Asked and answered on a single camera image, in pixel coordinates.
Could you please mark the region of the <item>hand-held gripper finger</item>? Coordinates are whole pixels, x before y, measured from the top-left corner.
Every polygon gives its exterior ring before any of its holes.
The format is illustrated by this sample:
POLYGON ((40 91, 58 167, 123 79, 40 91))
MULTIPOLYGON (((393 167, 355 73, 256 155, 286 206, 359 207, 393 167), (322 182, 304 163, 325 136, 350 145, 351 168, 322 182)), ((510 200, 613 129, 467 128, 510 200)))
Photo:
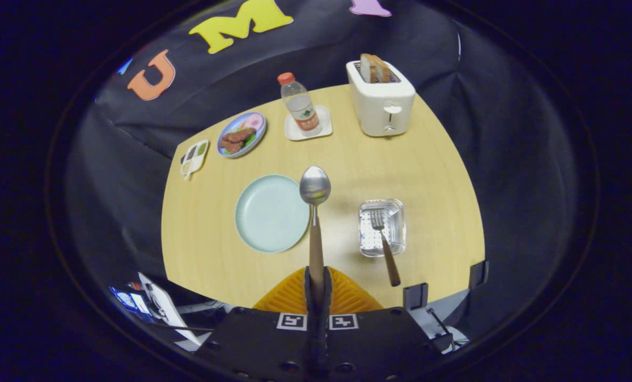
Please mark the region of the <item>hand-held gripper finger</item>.
POLYGON ((317 380, 421 380, 441 360, 435 340, 404 307, 382 309, 342 272, 325 269, 317 319, 317 380))
POLYGON ((196 351, 225 380, 304 381, 316 366, 314 320, 308 315, 308 269, 302 267, 255 307, 233 307, 196 351))

